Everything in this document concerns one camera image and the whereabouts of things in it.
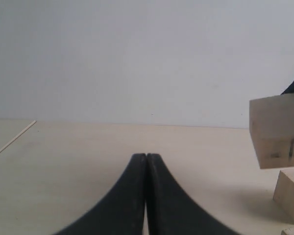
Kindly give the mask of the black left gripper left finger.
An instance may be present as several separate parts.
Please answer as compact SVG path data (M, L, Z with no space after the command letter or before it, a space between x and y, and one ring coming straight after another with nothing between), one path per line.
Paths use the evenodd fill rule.
M141 235L145 215L145 153L132 155L109 192L58 235Z

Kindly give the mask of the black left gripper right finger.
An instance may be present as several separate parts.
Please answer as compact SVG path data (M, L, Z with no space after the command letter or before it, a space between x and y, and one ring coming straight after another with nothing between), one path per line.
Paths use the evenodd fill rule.
M237 234L185 192L159 154L147 154L146 204L150 235Z

